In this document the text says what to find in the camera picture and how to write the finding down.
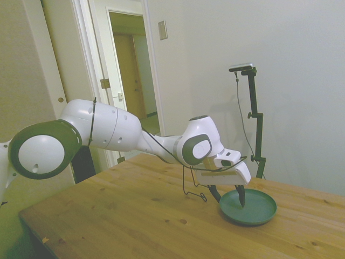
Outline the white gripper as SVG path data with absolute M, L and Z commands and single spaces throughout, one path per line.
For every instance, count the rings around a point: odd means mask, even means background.
M 245 206 L 245 188 L 251 181 L 251 174 L 245 162 L 240 162 L 226 171 L 211 172 L 196 170 L 197 181 L 202 185 L 208 185 L 208 189 L 215 200 L 220 203 L 221 195 L 215 185 L 235 185 L 239 195 L 239 202 L 242 207 Z

